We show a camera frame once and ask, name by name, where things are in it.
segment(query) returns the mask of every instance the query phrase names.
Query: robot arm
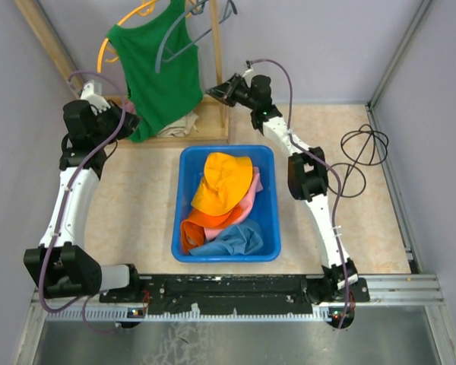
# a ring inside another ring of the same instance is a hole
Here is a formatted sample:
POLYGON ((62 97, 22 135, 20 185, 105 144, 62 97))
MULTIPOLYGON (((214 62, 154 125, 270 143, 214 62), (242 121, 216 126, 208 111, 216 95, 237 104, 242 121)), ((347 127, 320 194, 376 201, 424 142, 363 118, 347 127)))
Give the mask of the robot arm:
POLYGON ((207 90, 207 94, 228 106, 237 103, 247 106, 252 110, 252 126, 260 131, 266 138, 275 142, 288 159, 287 184, 292 196, 303 200, 304 205, 311 212, 315 228, 319 233, 319 255, 325 277, 334 290, 344 288, 343 265, 347 268, 348 284, 358 281, 355 265, 343 246, 341 261, 338 249, 337 227, 331 224, 331 214, 328 203, 328 172, 324 166, 313 160, 291 142, 293 140, 302 149, 311 151, 314 155, 325 160, 321 148, 311 148, 301 141, 292 131, 289 131, 282 114, 272 103, 271 79, 264 75, 252 78, 250 87, 245 81, 245 76, 235 74, 227 82, 207 90))
MULTIPOLYGON (((116 129, 121 109, 101 96, 101 84, 90 81, 84 85, 80 100, 66 104, 63 111, 68 134, 62 143, 58 197, 39 247, 25 252, 24 264, 39 287, 46 250, 55 232, 60 232, 45 267, 45 298, 81 297, 135 285, 138 275, 133 265, 99 265, 83 250, 87 212, 107 159, 103 149, 84 165, 71 188, 68 188, 71 177, 83 159, 116 129), (66 193, 68 198, 62 207, 66 193), (63 211, 63 215, 57 229, 60 211, 63 211)), ((138 122, 137 116, 126 113, 116 140, 128 137, 138 122)))

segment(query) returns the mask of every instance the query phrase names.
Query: wooden pole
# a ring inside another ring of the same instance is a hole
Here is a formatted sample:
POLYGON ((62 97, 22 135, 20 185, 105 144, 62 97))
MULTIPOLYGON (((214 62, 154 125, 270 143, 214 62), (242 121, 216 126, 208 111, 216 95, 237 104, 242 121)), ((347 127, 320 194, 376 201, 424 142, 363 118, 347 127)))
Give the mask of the wooden pole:
MULTIPOLYGON (((36 0, 15 0, 15 4, 21 11, 37 39, 54 62, 61 76, 67 81, 68 76, 76 70, 69 54, 61 44, 54 28, 47 20, 42 8, 36 0)), ((83 88, 84 80, 80 76, 72 80, 74 87, 78 90, 83 88)))

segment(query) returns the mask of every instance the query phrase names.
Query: wooden frame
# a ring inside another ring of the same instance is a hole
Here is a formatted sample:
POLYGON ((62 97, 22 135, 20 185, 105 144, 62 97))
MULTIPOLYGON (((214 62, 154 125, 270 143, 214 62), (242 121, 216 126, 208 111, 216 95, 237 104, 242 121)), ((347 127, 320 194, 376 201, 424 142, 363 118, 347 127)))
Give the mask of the wooden frame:
MULTIPOLYGON (((216 80, 220 84, 223 82, 223 72, 221 63, 221 44, 220 44, 220 25, 218 24, 217 0, 210 0, 211 27, 213 34, 214 61, 216 66, 216 80)), ((15 0, 15 4, 21 11, 30 28, 42 44, 43 48, 51 58, 61 76, 68 80, 68 76, 77 68, 74 65, 67 49, 61 43, 54 27, 50 24, 43 9, 37 0, 15 0)), ((73 85, 77 89, 83 87, 82 78, 74 78, 73 85)), ((120 101, 119 96, 106 97, 115 102, 120 101)), ((230 119, 228 108, 218 103, 211 97, 204 97, 195 109, 199 115, 196 122, 196 130, 192 130, 189 135, 182 138, 165 137, 150 138, 143 143, 132 143, 123 140, 122 147, 170 147, 184 144, 226 144, 230 138, 230 119)))

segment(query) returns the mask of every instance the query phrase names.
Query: blue cloth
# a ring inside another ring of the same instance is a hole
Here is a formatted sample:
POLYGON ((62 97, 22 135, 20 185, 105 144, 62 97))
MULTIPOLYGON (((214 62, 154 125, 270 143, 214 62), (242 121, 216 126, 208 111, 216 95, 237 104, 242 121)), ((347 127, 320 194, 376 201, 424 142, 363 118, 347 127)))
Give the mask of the blue cloth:
POLYGON ((193 256, 254 255, 263 246, 260 225, 245 219, 225 228, 213 241, 190 249, 193 256))

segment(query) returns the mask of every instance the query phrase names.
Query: gray wall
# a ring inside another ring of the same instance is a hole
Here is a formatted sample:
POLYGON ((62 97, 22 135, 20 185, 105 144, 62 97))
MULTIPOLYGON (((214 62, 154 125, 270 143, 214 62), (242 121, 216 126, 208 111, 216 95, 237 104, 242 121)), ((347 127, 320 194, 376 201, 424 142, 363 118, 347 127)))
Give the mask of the gray wall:
MULTIPOLYGON (((239 15, 222 26, 224 76, 244 61, 274 58, 293 77, 296 102, 367 102, 385 71, 420 0, 234 0, 239 15)), ((140 0, 40 0, 78 66, 96 69, 97 53, 110 27, 140 0)), ((155 14, 168 0, 157 3, 155 14)), ((218 0, 220 11, 225 0, 218 0)), ((192 36, 209 28, 206 14, 188 19, 192 36)), ((126 27, 149 21, 134 16, 126 27)), ((200 43, 202 87, 215 84, 211 38, 200 43)), ((104 68, 123 83, 119 63, 104 68)), ((275 68, 276 100, 286 100, 287 82, 275 68)))
POLYGON ((14 3, 0 1, 0 364, 11 362, 33 292, 22 256, 52 213, 69 100, 14 3))
POLYGON ((456 0, 432 6, 376 112, 424 268, 456 324, 456 0))

